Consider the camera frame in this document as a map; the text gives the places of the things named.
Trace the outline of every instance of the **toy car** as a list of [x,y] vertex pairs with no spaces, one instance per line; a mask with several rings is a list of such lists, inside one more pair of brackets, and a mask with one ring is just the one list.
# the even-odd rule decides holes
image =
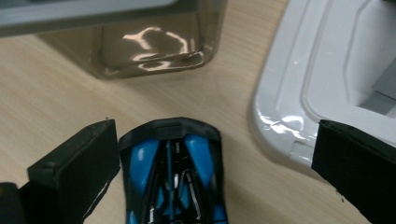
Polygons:
[[127,224],[228,223],[219,131],[193,119],[159,119],[119,141]]

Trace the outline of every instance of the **white plastic container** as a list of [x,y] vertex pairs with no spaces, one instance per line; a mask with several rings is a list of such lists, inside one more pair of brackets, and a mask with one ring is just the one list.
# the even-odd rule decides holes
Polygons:
[[394,24],[389,2],[290,0],[252,101],[253,132],[272,147],[265,150],[310,167],[321,119],[396,146],[396,108],[360,107],[396,58]]

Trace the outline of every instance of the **wooden table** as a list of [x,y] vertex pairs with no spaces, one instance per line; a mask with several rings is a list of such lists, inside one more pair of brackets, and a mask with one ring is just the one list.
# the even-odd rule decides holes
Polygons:
[[[152,119],[199,119],[221,130],[231,223],[369,223],[325,181],[267,158],[248,125],[249,102],[286,0],[229,0],[219,53],[203,68],[96,79],[33,35],[0,39],[0,182],[97,121],[119,136]],[[86,223],[124,223],[118,175]]]

